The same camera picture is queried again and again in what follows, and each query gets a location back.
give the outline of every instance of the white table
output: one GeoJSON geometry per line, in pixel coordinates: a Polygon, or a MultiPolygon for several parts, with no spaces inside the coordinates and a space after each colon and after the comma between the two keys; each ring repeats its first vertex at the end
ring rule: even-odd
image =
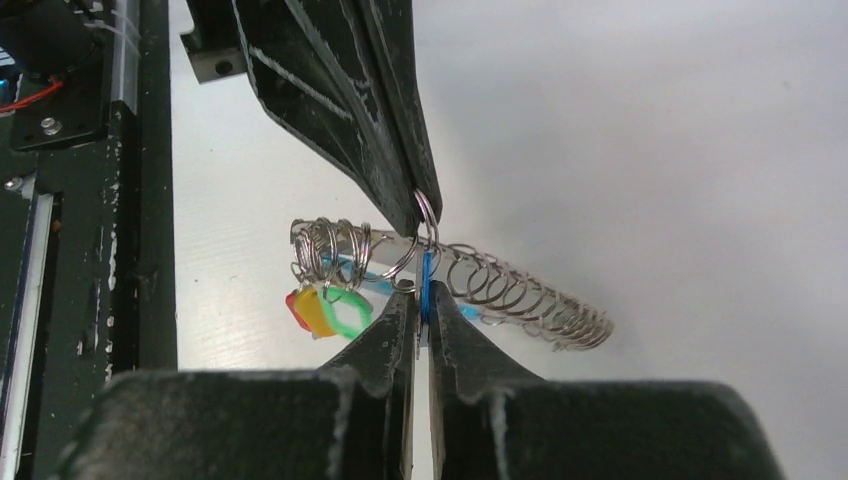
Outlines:
{"type": "MultiPolygon", "coordinates": [[[[246,77],[199,86],[179,0],[171,18],[180,366],[317,366],[343,343],[289,318],[289,224],[387,225],[246,77]]],[[[486,331],[548,378],[728,383],[790,478],[845,478],[846,18],[839,0],[416,0],[443,238],[618,324],[575,354],[486,331]]]]}

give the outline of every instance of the green plastic piece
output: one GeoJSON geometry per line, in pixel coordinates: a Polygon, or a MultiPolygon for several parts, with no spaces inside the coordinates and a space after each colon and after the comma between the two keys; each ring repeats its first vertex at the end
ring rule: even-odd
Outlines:
{"type": "Polygon", "coordinates": [[[374,307],[358,293],[338,287],[329,287],[326,294],[327,298],[324,297],[324,292],[318,294],[318,299],[321,301],[321,308],[324,310],[324,317],[327,319],[327,325],[348,340],[358,337],[373,322],[371,313],[374,311],[374,307]],[[339,321],[336,315],[336,308],[333,306],[337,302],[353,307],[359,312],[361,328],[346,325],[339,321]]]}

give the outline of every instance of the screw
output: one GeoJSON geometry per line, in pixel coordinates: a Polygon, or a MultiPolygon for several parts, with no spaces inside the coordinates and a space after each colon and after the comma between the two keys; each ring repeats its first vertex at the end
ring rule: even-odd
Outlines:
{"type": "Polygon", "coordinates": [[[24,185],[24,180],[21,177],[12,177],[3,184],[3,187],[9,191],[19,190],[24,185]]]}
{"type": "Polygon", "coordinates": [[[56,135],[62,129],[62,124],[53,117],[47,117],[41,121],[41,128],[45,135],[56,135]]]}

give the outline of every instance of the whisk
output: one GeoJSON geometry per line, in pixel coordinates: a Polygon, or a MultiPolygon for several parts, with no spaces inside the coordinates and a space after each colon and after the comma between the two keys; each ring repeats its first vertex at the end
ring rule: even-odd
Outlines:
{"type": "Polygon", "coordinates": [[[410,267],[419,250],[426,249],[435,255],[433,279],[444,282],[459,301],[483,307],[484,324],[518,325],[528,335],[550,342],[554,351],[589,350],[612,333],[613,323],[604,312],[470,245],[439,243],[437,231],[425,224],[428,238],[422,241],[372,230],[368,223],[357,227],[348,220],[295,220],[292,272],[304,285],[356,290],[363,282],[389,280],[396,290],[411,292],[414,287],[398,285],[398,275],[410,267]],[[379,275],[366,275],[372,260],[391,267],[379,275]]]}

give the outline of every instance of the spring coil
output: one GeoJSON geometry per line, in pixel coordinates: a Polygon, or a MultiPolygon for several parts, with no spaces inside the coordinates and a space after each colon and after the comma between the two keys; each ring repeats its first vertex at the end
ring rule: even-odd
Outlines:
{"type": "MultiPolygon", "coordinates": [[[[418,238],[404,239],[394,232],[372,230],[367,223],[357,227],[347,220],[331,222],[319,218],[295,220],[291,243],[295,254],[292,272],[301,284],[356,290],[363,282],[388,280],[396,290],[414,291],[414,287],[398,286],[397,280],[421,247],[423,242],[418,238]],[[366,276],[373,254],[381,245],[406,248],[407,243],[407,253],[386,272],[366,276]]],[[[454,298],[483,307],[484,324],[517,325],[528,335],[551,343],[554,351],[589,350],[612,334],[613,323],[604,312],[508,262],[466,244],[426,243],[437,257],[434,272],[446,271],[443,281],[454,298]]]]}

